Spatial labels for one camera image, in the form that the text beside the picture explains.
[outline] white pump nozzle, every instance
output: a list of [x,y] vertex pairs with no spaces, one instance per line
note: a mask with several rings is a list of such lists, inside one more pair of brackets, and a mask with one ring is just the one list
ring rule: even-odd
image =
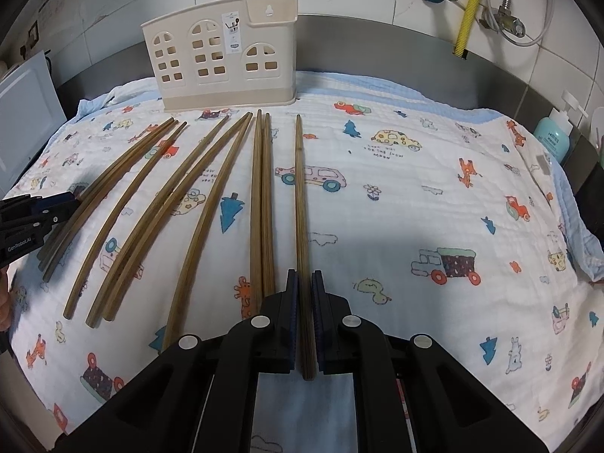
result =
[[579,105],[579,101],[570,95],[568,90],[564,90],[562,93],[562,100],[566,102],[566,105],[560,111],[553,108],[550,113],[550,119],[568,136],[573,130],[573,125],[569,121],[569,111],[571,109],[579,110],[585,117],[588,117],[588,115],[585,109]]
[[589,114],[585,112],[585,109],[583,107],[581,107],[579,101],[575,97],[570,95],[570,92],[568,90],[564,90],[564,92],[562,93],[562,100],[567,103],[564,106],[564,112],[566,112],[567,114],[569,110],[574,109],[580,111],[584,115],[584,117],[589,117]]

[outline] white appliance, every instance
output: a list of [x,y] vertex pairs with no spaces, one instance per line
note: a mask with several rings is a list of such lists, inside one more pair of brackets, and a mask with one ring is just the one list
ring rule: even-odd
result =
[[0,82],[0,198],[65,123],[44,52]]

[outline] pump dispenser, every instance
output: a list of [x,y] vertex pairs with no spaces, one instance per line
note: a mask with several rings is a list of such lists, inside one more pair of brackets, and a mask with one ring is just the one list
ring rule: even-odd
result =
[[567,90],[562,93],[562,100],[566,102],[564,110],[552,109],[549,117],[541,119],[535,129],[535,137],[546,147],[558,163],[562,163],[569,151],[569,134],[573,130],[573,124],[569,120],[569,111],[579,110],[588,117],[587,112],[579,105],[579,101],[570,95]]

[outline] long wooden chopstick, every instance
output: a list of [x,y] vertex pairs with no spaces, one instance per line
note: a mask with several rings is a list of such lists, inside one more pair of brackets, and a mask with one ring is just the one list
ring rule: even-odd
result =
[[168,315],[168,322],[165,326],[162,351],[165,351],[182,334],[182,327],[186,318],[186,308],[188,307],[191,289],[193,288],[193,283],[195,281],[199,259],[201,258],[205,241],[208,238],[210,226],[214,219],[218,203],[220,202],[222,191],[224,190],[225,184],[233,169],[233,164],[241,149],[241,144],[245,137],[245,133],[247,132],[249,123],[250,122],[247,121],[247,123],[239,130],[239,134],[233,142],[233,145],[226,156],[227,158],[225,158],[225,161],[214,180],[214,185],[212,186],[212,189],[210,189],[208,198],[203,205],[201,216],[197,222],[197,227],[195,227],[191,243],[186,252],[185,261],[180,270],[176,290],[174,291],[170,314]]
[[99,231],[97,238],[92,243],[92,246],[88,251],[88,255],[86,256],[86,259],[84,260],[84,263],[80,268],[80,272],[78,273],[77,278],[75,279],[74,285],[71,289],[71,293],[69,294],[69,298],[65,305],[65,310],[63,311],[63,316],[66,319],[71,319],[73,317],[74,312],[76,311],[75,308],[77,305],[77,301],[80,297],[79,295],[82,285],[88,277],[88,274],[92,269],[92,265],[94,264],[95,259],[98,257],[99,252],[101,251],[101,247],[103,246],[103,243],[105,243],[105,240],[107,239],[109,232],[116,223],[117,218],[120,216],[122,210],[126,207],[128,201],[132,198],[134,193],[137,192],[138,188],[143,183],[143,180],[147,178],[149,173],[153,170],[153,167],[165,155],[165,152],[168,151],[168,148],[170,148],[174,144],[178,136],[180,136],[180,133],[182,132],[185,126],[186,121],[183,122],[178,127],[178,129],[176,129],[176,131],[174,131],[171,136],[159,147],[158,151],[156,151],[155,154],[150,158],[150,160],[144,165],[144,167],[137,174],[132,183],[128,186],[128,189],[126,189],[126,192],[122,195],[120,200],[117,202],[116,206],[111,211],[103,227]]
[[216,137],[216,134],[218,134],[228,120],[229,116],[225,116],[218,124],[216,124],[216,126],[214,126],[214,128],[203,138],[203,140],[199,142],[199,144],[187,156],[187,158],[185,158],[178,169],[170,176],[170,179],[168,179],[161,190],[155,195],[153,201],[151,201],[151,204],[145,210],[138,223],[134,227],[134,230],[132,230],[126,239],[126,242],[122,246],[122,250],[120,250],[120,253],[114,260],[114,263],[111,264],[109,272],[107,276],[105,276],[105,280],[103,281],[103,284],[101,285],[101,288],[94,299],[90,312],[88,313],[86,325],[94,328],[99,322],[101,314],[105,310],[107,299],[109,298],[110,288],[113,287],[116,279],[122,273],[123,266],[126,264],[126,261],[128,261],[132,249],[139,242],[143,232],[146,230],[150,221],[155,218],[161,206],[168,199],[168,196],[171,195],[172,191],[176,188],[180,180],[185,176],[186,171],[192,166],[195,160],[197,160],[197,157],[203,153],[206,147],[212,142],[212,140]]
[[250,316],[258,315],[262,302],[262,111],[256,116],[250,200]]
[[[167,119],[164,123],[162,123],[160,126],[158,126],[158,128],[164,126],[167,122],[172,122],[172,121],[174,121],[174,117],[170,117],[169,119]],[[110,177],[111,174],[114,173],[116,171],[116,169],[119,168],[120,165],[122,165],[126,160],[128,160],[129,157],[131,157],[133,154],[135,154],[143,146],[147,148],[147,145],[151,142],[150,141],[151,137],[153,137],[154,138],[153,140],[155,140],[156,136],[154,135],[154,133],[157,132],[158,128],[156,128],[155,131],[152,131],[150,134],[145,136],[145,138],[143,138],[141,141],[139,141],[138,143],[135,143],[130,148],[128,148],[125,152],[123,152],[123,154],[120,155],[120,157],[118,157],[117,160],[114,161],[110,166],[108,166],[101,173],[101,175],[99,175],[92,182],[92,184],[90,184],[86,189],[84,189],[77,196],[77,199],[81,203],[89,202],[89,198],[93,197],[99,191],[99,186],[102,183],[105,183],[107,178]],[[52,233],[50,234],[50,236],[48,237],[48,239],[46,240],[46,242],[44,243],[43,247],[37,252],[36,257],[38,258],[38,260],[44,261],[39,266],[40,270],[43,270],[44,267],[48,264],[48,262],[50,261],[50,256],[56,251],[57,247],[59,246],[60,240],[58,240],[58,238],[60,237],[62,239],[65,236],[66,231],[63,231],[64,227],[65,227],[65,223],[62,223],[61,225],[55,227],[54,230],[52,231]]]
[[[177,121],[172,121],[172,122],[166,123],[164,126],[164,129],[160,130],[158,135],[155,138],[157,139],[158,137],[163,136],[165,133],[169,132],[169,130],[172,129],[176,124],[177,124]],[[114,172],[114,174],[111,175],[111,177],[108,178],[104,184],[102,184],[102,186],[99,188],[98,193],[94,197],[91,196],[89,199],[87,199],[87,201],[90,200],[90,202],[84,202],[84,203],[80,204],[75,215],[78,214],[78,211],[82,207],[83,207],[83,209],[81,210],[79,216],[75,216],[75,215],[72,216],[68,220],[67,225],[65,225],[64,229],[66,230],[66,235],[63,238],[63,240],[61,241],[59,247],[57,248],[57,251],[52,256],[52,259],[48,263],[48,267],[46,267],[46,271],[44,272],[44,275],[42,276],[42,280],[44,282],[47,283],[48,281],[50,281],[50,278],[52,277],[52,273],[54,272],[54,269],[59,264],[59,261],[60,261],[61,257],[63,256],[63,253],[65,253],[65,249],[70,244],[70,242],[74,239],[74,237],[76,236],[79,229],[84,225],[84,223],[86,223],[86,221],[88,220],[90,215],[94,212],[94,210],[101,203],[103,198],[110,192],[111,189],[113,189],[116,186],[118,181],[125,175],[125,173],[128,172],[129,169],[131,169],[132,166],[134,166],[134,164],[137,163],[137,161],[139,161],[143,157],[144,153],[145,153],[144,148],[140,148],[139,150],[137,150],[136,154],[133,154],[132,157],[129,158],[129,160],[127,162],[122,164],[120,169],[116,170],[116,172]]]
[[134,162],[132,160],[139,159],[143,156],[144,153],[149,151],[152,144],[155,143],[155,141],[159,137],[163,136],[169,128],[172,128],[174,126],[174,123],[175,121],[173,117],[162,123],[155,131],[145,136],[142,141],[129,148],[128,151],[126,151],[122,156],[120,156],[116,161],[114,161],[114,163],[112,163],[109,168],[105,169],[101,176],[97,178],[88,189],[84,191],[85,194],[80,198],[81,204],[75,211],[73,216],[63,225],[57,237],[54,237],[52,241],[49,241],[50,243],[46,242],[43,247],[44,250],[40,250],[40,252],[38,253],[38,258],[40,258],[41,260],[38,266],[40,270],[44,270],[44,268],[50,263],[52,255],[57,251],[65,237],[68,236],[69,231],[75,225],[78,218],[82,216],[87,207],[95,201],[99,192],[107,185],[107,183],[111,184],[112,179],[120,175],[120,172],[125,172],[125,166],[133,165],[134,163],[136,163],[136,161],[138,160],[135,160]]
[[298,265],[298,304],[300,305],[300,353],[302,378],[316,377],[315,330],[310,301],[310,264],[308,257],[308,221],[306,217],[306,182],[302,117],[296,117],[295,145],[296,258]]
[[168,201],[159,210],[157,216],[155,216],[147,226],[145,232],[138,241],[138,244],[133,248],[126,264],[123,268],[122,273],[118,277],[114,287],[109,295],[108,303],[103,312],[103,318],[105,320],[114,320],[116,318],[117,311],[120,308],[120,304],[128,290],[128,287],[132,281],[132,274],[134,274],[135,267],[143,261],[143,258],[149,252],[149,249],[153,245],[153,242],[157,238],[157,235],[167,222],[167,217],[176,207],[176,205],[182,200],[188,190],[191,188],[195,180],[201,175],[201,173],[212,163],[216,155],[222,150],[222,148],[228,143],[228,141],[238,132],[241,127],[247,128],[252,113],[248,112],[245,116],[239,119],[227,132],[225,132],[214,145],[207,151],[207,153],[199,160],[195,166],[191,169],[178,187],[168,198]]
[[275,293],[273,254],[273,149],[271,147],[271,115],[265,115],[262,137],[262,296]]

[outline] yellow flexible hose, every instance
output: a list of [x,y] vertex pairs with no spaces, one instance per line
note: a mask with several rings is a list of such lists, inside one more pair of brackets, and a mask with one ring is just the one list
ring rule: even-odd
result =
[[472,24],[476,11],[478,11],[478,5],[480,0],[468,0],[466,10],[463,13],[463,19],[461,20],[461,26],[459,28],[459,34],[457,34],[457,41],[455,42],[455,48],[453,54],[464,57],[466,51],[467,40],[470,38],[470,30],[472,30]]

